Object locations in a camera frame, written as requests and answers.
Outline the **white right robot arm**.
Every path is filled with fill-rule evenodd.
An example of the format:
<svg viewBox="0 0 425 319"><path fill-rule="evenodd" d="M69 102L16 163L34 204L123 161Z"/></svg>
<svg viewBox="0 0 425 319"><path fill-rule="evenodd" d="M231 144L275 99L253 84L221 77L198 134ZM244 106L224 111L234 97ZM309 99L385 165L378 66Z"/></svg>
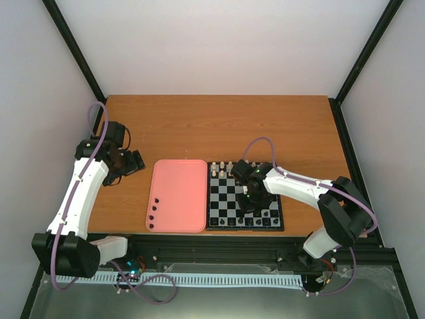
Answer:
<svg viewBox="0 0 425 319"><path fill-rule="evenodd" d="M240 160L231 169L244 191L237 197L245 213L264 209L273 196L285 196L318 210L322 228L303 243L303 253L320 259L339 247L352 247L362 234L373 232L377 219L371 206L350 179L315 179L265 162L253 167Z"/></svg>

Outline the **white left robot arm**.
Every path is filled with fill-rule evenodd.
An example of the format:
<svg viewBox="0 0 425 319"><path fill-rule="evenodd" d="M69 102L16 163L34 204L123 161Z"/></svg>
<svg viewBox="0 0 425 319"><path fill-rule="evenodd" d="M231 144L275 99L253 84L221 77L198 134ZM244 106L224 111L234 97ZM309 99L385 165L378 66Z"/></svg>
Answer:
<svg viewBox="0 0 425 319"><path fill-rule="evenodd" d="M112 235L88 241L88 224L102 186L144 169L139 151L124 150L120 143L83 140L76 147L74 170L62 204L45 233L36 233L31 246L51 276L91 278L112 260L133 266L138 251L127 236Z"/></svg>

